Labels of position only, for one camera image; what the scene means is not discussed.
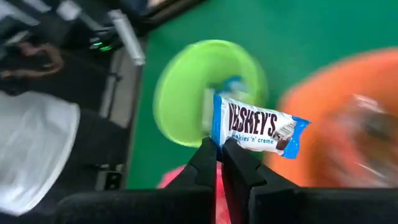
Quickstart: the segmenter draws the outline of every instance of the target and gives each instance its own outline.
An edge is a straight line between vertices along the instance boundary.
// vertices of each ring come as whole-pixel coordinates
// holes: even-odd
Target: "lime green bowl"
[[[242,47],[224,40],[187,46],[166,66],[155,89],[154,117],[160,131],[173,142],[199,147],[206,136],[201,123],[205,89],[236,76],[249,87],[246,103],[264,106],[264,72]]]

